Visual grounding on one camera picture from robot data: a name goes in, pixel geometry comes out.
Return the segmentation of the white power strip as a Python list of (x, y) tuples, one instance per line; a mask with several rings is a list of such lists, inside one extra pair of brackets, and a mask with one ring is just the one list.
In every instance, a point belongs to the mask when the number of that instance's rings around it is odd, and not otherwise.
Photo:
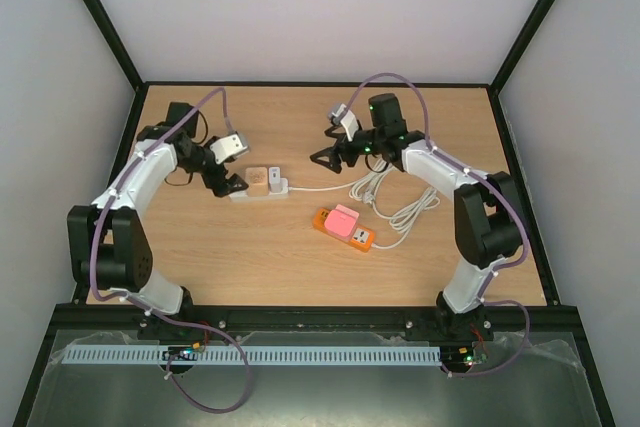
[(289, 196), (289, 182), (287, 178), (278, 177), (272, 181), (270, 177), (265, 182), (265, 188), (261, 191), (247, 189), (232, 193), (229, 199), (235, 203), (284, 200)]

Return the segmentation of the wooden cube plug adapter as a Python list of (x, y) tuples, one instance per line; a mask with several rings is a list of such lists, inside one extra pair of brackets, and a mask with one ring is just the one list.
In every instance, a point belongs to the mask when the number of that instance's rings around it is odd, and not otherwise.
[(247, 167), (245, 181), (249, 185), (246, 190), (248, 197), (265, 197), (269, 194), (267, 167)]

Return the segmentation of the white usb charger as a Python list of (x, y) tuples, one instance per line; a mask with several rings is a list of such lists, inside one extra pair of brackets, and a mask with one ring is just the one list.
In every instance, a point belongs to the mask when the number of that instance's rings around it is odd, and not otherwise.
[(281, 169), (277, 166), (268, 169), (268, 186), (270, 194), (280, 194), (283, 191)]

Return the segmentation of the pink plug adapter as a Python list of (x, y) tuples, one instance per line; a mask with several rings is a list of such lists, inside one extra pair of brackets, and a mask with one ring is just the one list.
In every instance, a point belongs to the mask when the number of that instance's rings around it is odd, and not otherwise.
[(324, 220), (325, 231), (341, 240), (349, 240), (356, 230), (359, 213), (342, 204), (329, 211)]

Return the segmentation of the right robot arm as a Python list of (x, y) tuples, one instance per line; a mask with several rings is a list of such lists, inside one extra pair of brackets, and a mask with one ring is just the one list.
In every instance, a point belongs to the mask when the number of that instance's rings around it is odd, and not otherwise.
[(363, 129), (350, 106), (328, 113), (332, 146), (311, 155), (312, 162), (338, 173), (362, 156), (377, 155), (388, 164), (426, 182), (453, 203), (454, 237), (461, 259), (439, 293), (436, 326), (445, 337), (460, 337), (471, 326), (491, 280), (520, 265), (529, 251), (521, 204), (506, 172), (476, 170), (438, 147), (425, 131), (411, 131), (392, 93), (368, 101), (372, 126)]

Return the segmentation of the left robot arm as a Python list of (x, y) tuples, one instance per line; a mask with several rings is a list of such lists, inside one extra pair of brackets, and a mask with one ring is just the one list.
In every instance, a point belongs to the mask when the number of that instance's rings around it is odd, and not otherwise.
[(194, 137), (199, 114), (198, 107), (171, 103), (164, 121), (139, 132), (129, 160), (108, 188), (91, 204), (69, 211), (73, 276), (89, 287), (96, 300), (128, 301), (148, 314), (168, 316), (185, 306), (187, 289), (154, 268), (142, 223), (151, 200), (177, 169), (199, 175), (218, 198), (248, 187), (226, 168), (249, 152), (246, 137), (230, 128), (225, 136), (198, 143)]

